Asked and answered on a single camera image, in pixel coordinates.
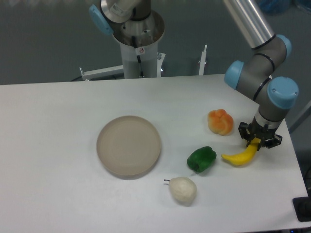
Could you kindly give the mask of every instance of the white table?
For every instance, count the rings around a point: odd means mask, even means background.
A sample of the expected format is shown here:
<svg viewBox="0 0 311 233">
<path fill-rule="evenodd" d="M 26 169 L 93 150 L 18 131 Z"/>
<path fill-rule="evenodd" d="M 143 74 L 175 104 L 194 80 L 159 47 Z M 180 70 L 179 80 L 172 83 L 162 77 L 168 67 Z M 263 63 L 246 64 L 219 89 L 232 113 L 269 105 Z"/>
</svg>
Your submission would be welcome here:
<svg viewBox="0 0 311 233">
<path fill-rule="evenodd" d="M 245 148 L 237 127 L 257 105 L 223 82 L 223 75 L 0 86 L 1 233 L 254 232 L 309 227 L 292 199 L 306 196 L 285 122 L 280 146 L 262 148 L 236 168 L 222 153 Z M 207 128 L 207 114 L 224 108 L 229 136 Z M 158 130 L 156 166 L 134 180 L 103 167 L 96 140 L 110 120 L 135 115 Z M 216 162 L 195 174 L 186 159 L 211 146 Z M 192 206 L 176 203 L 163 179 L 190 177 Z"/>
</svg>

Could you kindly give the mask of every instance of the toy fruit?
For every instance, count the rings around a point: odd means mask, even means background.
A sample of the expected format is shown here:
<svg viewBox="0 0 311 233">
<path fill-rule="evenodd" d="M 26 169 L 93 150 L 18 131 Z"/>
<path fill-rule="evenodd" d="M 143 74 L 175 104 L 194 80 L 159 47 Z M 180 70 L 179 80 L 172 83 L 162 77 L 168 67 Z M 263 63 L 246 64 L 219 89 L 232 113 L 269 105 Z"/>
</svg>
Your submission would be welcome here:
<svg viewBox="0 0 311 233">
<path fill-rule="evenodd" d="M 254 158 L 259 143 L 260 139 L 254 138 L 244 152 L 235 155 L 222 154 L 222 158 L 234 165 L 247 164 Z"/>
<path fill-rule="evenodd" d="M 222 136 L 229 134 L 233 129 L 233 118 L 224 109 L 210 111 L 207 121 L 209 129 Z"/>
<path fill-rule="evenodd" d="M 192 202 L 196 196 L 196 185 L 187 177 L 176 177 L 170 182 L 170 192 L 172 196 L 180 202 Z"/>
<path fill-rule="evenodd" d="M 200 173 L 212 165 L 216 152 L 211 147 L 202 147 L 193 152 L 187 159 L 190 169 Z"/>
</svg>

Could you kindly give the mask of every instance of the blue joint cap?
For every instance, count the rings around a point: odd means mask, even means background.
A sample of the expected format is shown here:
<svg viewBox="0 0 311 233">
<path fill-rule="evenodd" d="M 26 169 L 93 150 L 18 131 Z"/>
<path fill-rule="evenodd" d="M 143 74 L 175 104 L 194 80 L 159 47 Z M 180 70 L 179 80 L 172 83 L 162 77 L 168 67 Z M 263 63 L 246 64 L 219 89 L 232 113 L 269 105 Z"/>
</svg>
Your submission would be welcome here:
<svg viewBox="0 0 311 233">
<path fill-rule="evenodd" d="M 268 85 L 268 97 L 270 101 L 281 109 L 292 108 L 298 94 L 298 85 L 290 78 L 277 77 L 272 79 Z"/>
<path fill-rule="evenodd" d="M 291 54 L 292 52 L 292 43 L 289 39 L 287 39 L 285 36 L 283 35 L 276 35 L 278 38 L 280 38 L 285 46 L 286 46 L 286 59 L 288 58 L 288 56 Z"/>
<path fill-rule="evenodd" d="M 91 5 L 88 12 L 92 18 L 93 23 L 102 33 L 106 35 L 111 35 L 113 33 L 113 30 L 110 27 L 109 23 L 94 4 Z"/>
<path fill-rule="evenodd" d="M 225 73 L 225 83 L 232 87 L 234 90 L 237 89 L 243 65 L 244 62 L 235 61 L 231 64 Z"/>
</svg>

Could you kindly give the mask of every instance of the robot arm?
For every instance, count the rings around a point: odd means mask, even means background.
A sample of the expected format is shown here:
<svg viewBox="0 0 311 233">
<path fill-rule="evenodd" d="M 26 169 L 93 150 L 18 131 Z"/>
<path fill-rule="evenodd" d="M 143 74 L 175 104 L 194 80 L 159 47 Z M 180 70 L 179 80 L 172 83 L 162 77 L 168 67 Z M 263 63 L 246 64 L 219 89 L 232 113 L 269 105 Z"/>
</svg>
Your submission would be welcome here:
<svg viewBox="0 0 311 233">
<path fill-rule="evenodd" d="M 281 143 L 276 135 L 298 95 L 298 86 L 290 78 L 269 76 L 291 52 L 290 41 L 275 35 L 254 0 L 224 0 L 224 3 L 254 51 L 246 63 L 235 61 L 225 74 L 225 82 L 259 104 L 253 121 L 241 122 L 239 132 L 250 143 L 261 139 L 261 147 L 271 148 Z"/>
<path fill-rule="evenodd" d="M 151 10 L 151 0 L 100 2 L 100 14 L 121 45 L 125 78 L 156 77 L 155 49 L 163 36 L 164 22 Z M 241 122 L 240 135 L 247 144 L 255 137 L 260 139 L 258 150 L 277 146 L 282 137 L 276 134 L 276 130 L 294 105 L 299 91 L 292 79 L 270 79 L 269 76 L 289 56 L 291 43 L 286 37 L 275 35 L 255 0 L 224 0 L 224 3 L 254 51 L 248 62 L 235 61 L 225 74 L 225 82 L 229 86 L 259 104 L 253 121 L 250 124 Z M 150 51 L 152 59 L 146 56 L 147 51 Z"/>
<path fill-rule="evenodd" d="M 151 13 L 151 0 L 102 0 L 101 10 L 112 23 L 142 20 Z"/>
</svg>

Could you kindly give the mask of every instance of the gray floor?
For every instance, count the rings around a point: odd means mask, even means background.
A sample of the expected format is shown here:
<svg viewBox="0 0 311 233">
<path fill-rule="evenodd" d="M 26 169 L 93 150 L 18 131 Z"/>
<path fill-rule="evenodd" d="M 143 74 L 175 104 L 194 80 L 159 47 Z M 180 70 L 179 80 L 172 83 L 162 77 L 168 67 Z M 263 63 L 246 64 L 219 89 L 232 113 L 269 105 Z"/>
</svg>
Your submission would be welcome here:
<svg viewBox="0 0 311 233">
<path fill-rule="evenodd" d="M 97 0 L 0 0 L 0 84 L 67 82 L 84 71 L 121 65 L 118 44 L 93 25 L 88 8 Z M 166 31 L 159 50 L 166 53 L 165 76 L 195 75 L 208 45 L 205 74 L 225 73 L 235 60 L 252 52 L 221 0 L 152 0 Z M 300 87 L 288 125 L 311 100 L 311 15 L 294 5 L 267 16 L 276 33 L 293 44 L 276 76 L 293 78 Z M 294 148 L 305 172 L 311 165 L 311 117 L 293 134 Z"/>
</svg>

